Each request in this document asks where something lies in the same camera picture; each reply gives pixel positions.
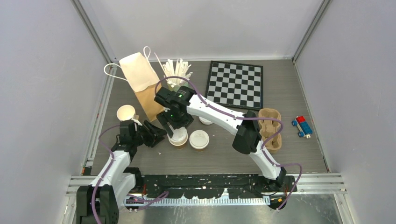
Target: white cup lid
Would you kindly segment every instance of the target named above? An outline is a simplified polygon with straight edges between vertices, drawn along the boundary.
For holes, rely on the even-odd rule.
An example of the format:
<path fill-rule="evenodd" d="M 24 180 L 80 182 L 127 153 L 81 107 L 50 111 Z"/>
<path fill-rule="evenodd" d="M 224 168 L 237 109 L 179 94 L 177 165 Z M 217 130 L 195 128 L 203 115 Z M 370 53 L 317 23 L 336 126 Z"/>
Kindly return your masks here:
<path fill-rule="evenodd" d="M 209 135 L 205 131 L 196 130 L 190 135 L 190 145 L 194 149 L 204 149 L 209 144 Z"/>

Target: brown paper bag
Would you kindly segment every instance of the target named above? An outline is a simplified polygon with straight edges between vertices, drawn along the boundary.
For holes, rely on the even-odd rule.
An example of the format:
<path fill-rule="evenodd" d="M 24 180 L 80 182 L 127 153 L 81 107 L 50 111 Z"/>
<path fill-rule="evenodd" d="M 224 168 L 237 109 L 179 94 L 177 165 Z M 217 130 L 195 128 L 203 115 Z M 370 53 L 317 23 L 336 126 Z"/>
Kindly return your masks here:
<path fill-rule="evenodd" d="M 154 101 L 154 88 L 159 78 L 147 58 L 138 52 L 122 58 L 120 66 L 147 118 L 150 121 L 157 119 L 156 115 L 164 110 Z"/>
<path fill-rule="evenodd" d="M 157 114 L 163 111 L 163 106 L 159 105 L 156 101 L 154 101 L 154 97 L 156 96 L 154 93 L 156 85 L 151 85 L 147 87 L 145 90 L 140 92 L 135 92 L 136 97 L 143 107 L 144 112 L 147 115 L 147 118 L 150 122 L 157 119 Z"/>

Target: empty paper cup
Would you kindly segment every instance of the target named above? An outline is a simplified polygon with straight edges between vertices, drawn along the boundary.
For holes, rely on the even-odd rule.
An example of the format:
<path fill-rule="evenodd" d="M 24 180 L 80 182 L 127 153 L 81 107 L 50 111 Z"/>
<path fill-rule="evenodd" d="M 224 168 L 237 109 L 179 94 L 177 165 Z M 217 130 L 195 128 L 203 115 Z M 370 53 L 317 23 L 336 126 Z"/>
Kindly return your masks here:
<path fill-rule="evenodd" d="M 117 118 L 120 121 L 131 120 L 136 114 L 135 108 L 131 105 L 123 105 L 117 110 Z"/>
<path fill-rule="evenodd" d="M 169 142 L 177 149 L 182 149 L 187 143 L 188 140 L 188 133 L 185 127 L 181 127 L 179 129 L 173 130 L 172 126 L 169 126 L 173 131 L 172 138 L 169 137 Z"/>
<path fill-rule="evenodd" d="M 206 120 L 205 118 L 202 118 L 202 117 L 199 117 L 199 121 L 201 121 L 201 123 L 204 124 L 204 125 L 213 124 L 213 122 L 211 122 L 210 120 Z"/>
<path fill-rule="evenodd" d="M 197 152 L 202 152 L 209 144 L 209 135 L 208 133 L 202 130 L 196 130 L 190 135 L 190 145 Z"/>

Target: chessboard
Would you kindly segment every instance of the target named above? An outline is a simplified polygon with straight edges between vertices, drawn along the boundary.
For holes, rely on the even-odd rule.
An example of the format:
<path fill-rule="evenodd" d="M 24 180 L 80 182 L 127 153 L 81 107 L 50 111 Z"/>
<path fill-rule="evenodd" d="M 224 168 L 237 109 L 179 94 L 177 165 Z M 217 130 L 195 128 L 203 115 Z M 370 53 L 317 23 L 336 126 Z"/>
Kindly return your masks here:
<path fill-rule="evenodd" d="M 263 67 L 211 61 L 205 97 L 222 106 L 263 108 Z"/>

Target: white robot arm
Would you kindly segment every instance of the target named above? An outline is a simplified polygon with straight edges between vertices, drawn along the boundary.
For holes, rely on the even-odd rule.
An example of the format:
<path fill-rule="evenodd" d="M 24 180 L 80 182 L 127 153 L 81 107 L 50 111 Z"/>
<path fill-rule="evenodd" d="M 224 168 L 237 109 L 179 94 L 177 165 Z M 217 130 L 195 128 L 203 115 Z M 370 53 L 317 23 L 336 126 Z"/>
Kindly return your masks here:
<path fill-rule="evenodd" d="M 257 120 L 237 119 L 254 118 L 256 115 L 252 111 L 248 111 L 246 114 L 232 111 L 197 95 L 194 90 L 186 86 L 180 87 L 177 92 L 162 87 L 156 94 L 155 101 L 169 108 L 169 110 L 157 115 L 168 135 L 172 136 L 173 134 L 169 125 L 173 129 L 183 126 L 188 127 L 193 121 L 192 115 L 207 119 L 235 136 L 233 148 L 253 159 L 260 168 L 262 175 L 268 179 L 271 189 L 276 191 L 281 187 L 286 176 L 286 170 L 277 166 L 279 164 L 265 147 L 262 149 L 263 140 L 259 134 Z"/>
<path fill-rule="evenodd" d="M 255 117 L 252 111 L 246 114 L 232 111 L 197 95 L 194 90 L 185 86 L 180 87 L 177 92 L 161 88 L 155 101 L 169 108 L 157 115 L 165 130 L 147 121 L 144 125 L 136 120 L 120 123 L 120 135 L 117 135 L 117 142 L 111 150 L 112 155 L 107 164 L 90 185 L 81 186 L 77 191 L 77 224 L 96 223 L 97 219 L 90 209 L 91 206 L 96 206 L 97 212 L 100 212 L 98 219 L 102 223 L 116 223 L 119 208 L 123 206 L 128 192 L 143 185 L 139 169 L 128 167 L 137 152 L 137 147 L 142 144 L 153 147 L 164 139 L 166 133 L 172 137 L 173 131 L 169 125 L 173 129 L 188 127 L 193 122 L 192 115 L 210 120 L 234 135 L 233 148 L 253 159 L 260 168 L 268 188 L 279 191 L 282 187 L 286 170 L 275 162 L 265 147 L 262 149 L 262 137 L 259 134 L 257 120 L 252 119 Z M 98 191 L 93 195 L 93 186 L 97 184 Z M 90 204 L 93 197 L 96 205 Z"/>
<path fill-rule="evenodd" d="M 210 102 L 206 98 L 204 98 L 204 100 L 207 101 L 208 103 L 210 103 L 211 106 L 214 106 L 217 109 L 220 109 L 224 112 L 233 114 L 236 117 L 244 117 L 244 114 L 241 112 L 232 111 L 232 110 L 227 109 L 223 106 L 220 106 L 216 103 Z M 229 116 L 224 115 L 210 107 L 204 106 L 202 104 L 201 99 L 196 94 L 191 97 L 189 102 L 190 102 L 190 105 L 187 106 L 187 113 L 189 113 L 190 115 L 196 115 L 196 116 L 205 118 L 205 119 L 213 122 L 214 124 L 217 124 L 220 127 L 226 129 L 229 133 L 231 133 L 234 136 L 237 134 L 239 127 L 242 125 L 243 120 L 230 118 Z M 263 141 L 260 140 L 257 144 L 256 152 L 249 152 L 248 155 L 253 159 L 253 161 L 260 168 L 262 175 L 264 177 L 271 179 L 271 180 L 276 180 L 276 178 L 279 176 L 279 174 L 281 172 L 281 168 L 277 167 L 275 165 L 272 165 L 267 160 L 267 158 L 265 158 L 263 152 L 261 151 L 262 144 L 263 144 Z M 263 148 L 263 150 L 265 150 L 268 157 L 274 163 L 276 163 L 274 158 L 272 158 L 271 154 L 267 151 L 267 149 L 265 147 Z"/>

